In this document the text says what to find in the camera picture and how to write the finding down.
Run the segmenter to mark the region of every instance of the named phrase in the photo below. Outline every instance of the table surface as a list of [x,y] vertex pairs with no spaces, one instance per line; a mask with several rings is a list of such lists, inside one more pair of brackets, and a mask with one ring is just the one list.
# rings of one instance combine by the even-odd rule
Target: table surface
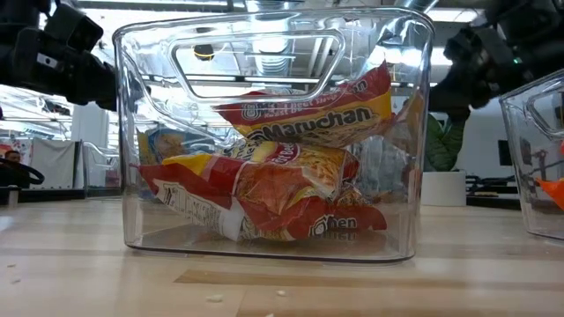
[[118,200],[20,204],[0,209],[0,315],[564,316],[564,245],[519,212],[421,215],[416,257],[374,266],[141,255]]

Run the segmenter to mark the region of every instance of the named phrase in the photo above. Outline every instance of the person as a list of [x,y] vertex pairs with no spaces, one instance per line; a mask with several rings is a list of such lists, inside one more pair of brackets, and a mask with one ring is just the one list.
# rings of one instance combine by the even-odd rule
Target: person
[[21,153],[10,150],[4,154],[4,158],[9,162],[0,162],[0,187],[16,185],[21,188],[29,188],[29,172],[19,167]]

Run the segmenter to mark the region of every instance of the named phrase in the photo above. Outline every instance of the clear plastic container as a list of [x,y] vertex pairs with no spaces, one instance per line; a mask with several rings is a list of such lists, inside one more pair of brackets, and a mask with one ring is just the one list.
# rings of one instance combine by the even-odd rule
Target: clear plastic container
[[119,195],[119,152],[83,142],[82,155],[85,197]]
[[[338,262],[398,262],[414,256],[433,37],[434,29],[426,16],[389,7],[221,15],[137,24],[118,30],[114,44],[119,75],[126,244],[148,251]],[[354,95],[367,91],[367,86],[382,83],[367,83],[366,79],[381,66],[390,71],[388,80],[392,87],[386,92],[390,116],[371,126],[374,133],[365,133],[363,137],[351,130],[348,136],[354,143],[336,143],[332,130],[324,130],[327,133],[323,137],[327,138],[322,144],[343,146],[343,150],[337,151],[348,151],[358,160],[357,173],[350,175],[346,183],[348,188],[356,188],[353,192],[357,196],[348,203],[362,201],[370,210],[365,215],[370,217],[375,215],[371,212],[378,211],[385,220],[385,230],[365,223],[366,228],[361,230],[360,220],[354,217],[337,219],[336,213],[344,212],[335,207],[336,195],[345,190],[341,180],[339,189],[334,191],[318,191],[315,187],[312,201],[321,197],[316,202],[323,207],[306,204],[300,210],[299,220],[313,217],[320,210],[330,210],[307,222],[309,234],[304,237],[289,233],[289,229],[285,231],[280,223],[277,225],[282,229],[261,223],[261,234],[257,234],[259,225],[251,219],[247,205],[242,207],[243,212],[241,206],[235,206],[237,202],[243,204],[236,196],[239,189],[229,191],[228,195],[235,198],[226,198],[231,203],[228,210],[214,213],[217,205],[208,201],[203,203],[205,210],[195,207],[201,207],[195,203],[201,196],[194,191],[203,190],[212,182],[212,172],[198,174],[201,177],[197,181],[193,181],[194,175],[186,176],[185,170],[170,173],[170,177],[178,175],[178,181],[186,181],[182,186],[171,180],[158,186],[149,180],[149,186],[147,175],[140,173],[179,154],[229,153],[231,146],[243,140],[241,129],[234,129],[224,119],[229,115],[255,120],[268,116],[266,109],[273,107],[288,115],[304,107],[323,113],[325,106],[317,105],[332,105],[327,96],[341,102],[345,91]],[[267,94],[247,94],[256,91]],[[238,103],[244,106],[233,106]],[[218,107],[227,104],[232,106]],[[356,111],[363,104],[352,105]],[[308,142],[298,146],[303,150]],[[268,168],[291,170],[282,164]],[[341,165],[338,173],[345,174],[343,168]],[[239,176],[237,184],[241,179],[258,180]],[[285,195],[286,189],[292,192],[298,186],[297,179],[301,180],[281,180],[278,176],[260,179],[271,181],[269,186],[278,190],[263,191],[263,195],[254,195],[253,199]],[[202,180],[209,183],[200,186]],[[190,186],[194,187],[191,192],[186,189]],[[253,188],[266,190],[260,185]],[[286,203],[284,208],[292,208],[292,202]],[[357,213],[363,210],[352,205],[347,208]],[[269,221],[281,219],[265,210],[258,212],[268,215]],[[249,229],[252,225],[256,226],[254,231]],[[269,230],[277,230],[274,238]]]
[[561,240],[564,240],[563,92],[564,70],[561,70],[501,98],[525,227],[530,233]]

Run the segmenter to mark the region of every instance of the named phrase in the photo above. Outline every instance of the white wall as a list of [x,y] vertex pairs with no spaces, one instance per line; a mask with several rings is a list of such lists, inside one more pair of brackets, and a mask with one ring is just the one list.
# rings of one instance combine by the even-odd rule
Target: white wall
[[[90,103],[86,106],[75,106],[72,113],[72,128],[70,139],[72,141],[91,142],[98,147],[108,147],[108,112],[100,109],[96,104]],[[78,172],[75,178],[75,187],[84,186],[82,151],[78,160]],[[105,186],[106,170],[91,164],[89,173],[91,186]]]
[[481,178],[515,174],[513,166],[500,166],[498,140],[507,139],[500,102],[496,98],[480,110],[472,111],[464,128],[456,168]]

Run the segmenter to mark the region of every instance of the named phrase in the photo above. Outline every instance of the ramen noodle package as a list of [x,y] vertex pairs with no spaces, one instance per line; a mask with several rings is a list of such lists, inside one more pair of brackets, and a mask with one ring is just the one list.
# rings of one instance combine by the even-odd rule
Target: ramen noodle package
[[341,148],[382,133],[393,117],[390,87],[390,74],[383,63],[311,101],[240,103],[215,109],[252,140]]
[[137,132],[141,164],[160,164],[163,159],[201,150],[199,144],[212,147],[213,140],[198,134],[158,127]]
[[[239,149],[249,146],[241,144]],[[299,155],[291,164],[276,160],[272,153],[278,146],[289,145],[260,143],[255,149],[259,154],[247,159],[210,154],[168,158],[162,166],[140,166],[139,172],[164,204],[194,225],[207,226],[231,240],[303,240],[331,230],[386,228],[380,211],[348,185],[341,192],[331,191],[332,200],[325,197],[330,180],[337,180],[339,186],[342,179],[330,172],[324,179],[306,160],[298,163]],[[335,161],[346,162],[345,151],[318,150],[321,157],[340,153],[341,159]],[[262,156],[262,151],[270,155]],[[312,156],[319,166],[331,165]]]
[[330,199],[340,191],[342,180],[354,178],[359,168],[350,152],[316,145],[242,139],[221,154],[243,161],[299,167],[320,195]]

